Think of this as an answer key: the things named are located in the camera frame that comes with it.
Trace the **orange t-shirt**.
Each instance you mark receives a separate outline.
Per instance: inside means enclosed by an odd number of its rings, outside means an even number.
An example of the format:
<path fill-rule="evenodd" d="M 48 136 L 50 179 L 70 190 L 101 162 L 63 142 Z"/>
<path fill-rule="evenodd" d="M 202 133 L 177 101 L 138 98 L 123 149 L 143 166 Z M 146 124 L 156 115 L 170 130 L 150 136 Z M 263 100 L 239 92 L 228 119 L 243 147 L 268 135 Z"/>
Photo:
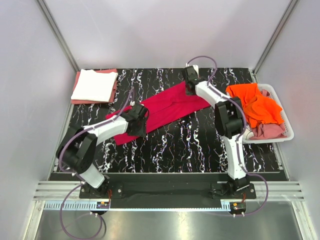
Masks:
<path fill-rule="evenodd" d="M 226 88 L 230 97 L 238 97 L 251 128 L 261 124 L 283 124 L 283 110 L 275 100 L 264 96 L 256 83 L 235 84 Z"/>

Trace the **crimson red t-shirt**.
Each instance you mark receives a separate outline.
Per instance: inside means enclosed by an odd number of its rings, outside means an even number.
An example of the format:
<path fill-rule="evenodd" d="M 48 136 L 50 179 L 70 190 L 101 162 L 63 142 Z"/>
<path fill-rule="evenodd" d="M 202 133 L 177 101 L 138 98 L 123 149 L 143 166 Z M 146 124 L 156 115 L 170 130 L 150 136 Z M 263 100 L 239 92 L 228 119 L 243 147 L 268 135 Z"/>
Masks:
<path fill-rule="evenodd" d="M 147 133 L 211 106 L 197 95 L 187 95 L 184 82 L 149 97 L 141 103 L 149 110 L 149 118 L 146 121 Z"/>

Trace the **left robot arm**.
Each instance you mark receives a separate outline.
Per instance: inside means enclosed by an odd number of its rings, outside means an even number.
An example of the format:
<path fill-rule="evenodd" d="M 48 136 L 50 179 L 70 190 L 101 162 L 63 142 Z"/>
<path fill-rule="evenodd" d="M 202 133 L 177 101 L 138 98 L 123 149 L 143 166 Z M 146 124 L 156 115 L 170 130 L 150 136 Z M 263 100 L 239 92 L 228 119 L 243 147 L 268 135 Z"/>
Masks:
<path fill-rule="evenodd" d="M 75 174 L 95 197 L 103 198 L 108 194 L 109 180 L 93 163 L 96 147 L 121 134 L 146 136 L 149 115 L 147 107 L 136 103 L 96 124 L 70 126 L 56 151 L 60 170 Z"/>

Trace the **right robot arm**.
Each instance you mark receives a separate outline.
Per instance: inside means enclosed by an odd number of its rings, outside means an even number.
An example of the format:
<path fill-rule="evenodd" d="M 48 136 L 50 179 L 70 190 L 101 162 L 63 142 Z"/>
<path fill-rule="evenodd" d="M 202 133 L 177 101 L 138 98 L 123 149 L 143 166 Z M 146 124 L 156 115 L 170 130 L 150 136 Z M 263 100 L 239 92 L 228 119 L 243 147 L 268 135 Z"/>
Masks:
<path fill-rule="evenodd" d="M 243 134 L 247 123 L 241 100 L 222 93 L 201 77 L 197 65 L 186 66 L 182 70 L 182 76 L 187 94 L 198 96 L 214 107 L 215 129 L 222 136 L 225 145 L 229 180 L 220 190 L 213 192 L 219 196 L 239 198 L 250 185 L 243 154 Z"/>

